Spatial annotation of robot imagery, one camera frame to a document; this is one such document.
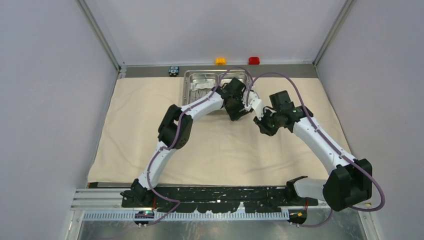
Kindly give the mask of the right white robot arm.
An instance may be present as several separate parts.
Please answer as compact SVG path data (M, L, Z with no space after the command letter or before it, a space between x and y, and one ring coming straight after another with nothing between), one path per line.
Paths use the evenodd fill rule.
M270 95L268 109L256 93L248 98L245 109L255 113L259 131L274 136L284 128L301 139L323 164L327 179L301 176L287 182L285 198L299 205L305 198L325 201L339 212L372 197L372 165L358 160L337 144L319 125L309 109L295 106L286 90Z

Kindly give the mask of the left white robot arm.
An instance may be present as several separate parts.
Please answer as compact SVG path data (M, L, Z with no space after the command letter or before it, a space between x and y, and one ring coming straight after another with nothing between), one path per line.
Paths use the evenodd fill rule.
M159 125L155 153L147 167L129 190L121 192L122 207L152 205L158 195L155 188L160 176L174 153L188 143L193 123L222 108L227 110L231 120L238 120L247 114L243 103L247 91L247 85L234 77L224 85L217 83L205 96L190 104L171 105Z

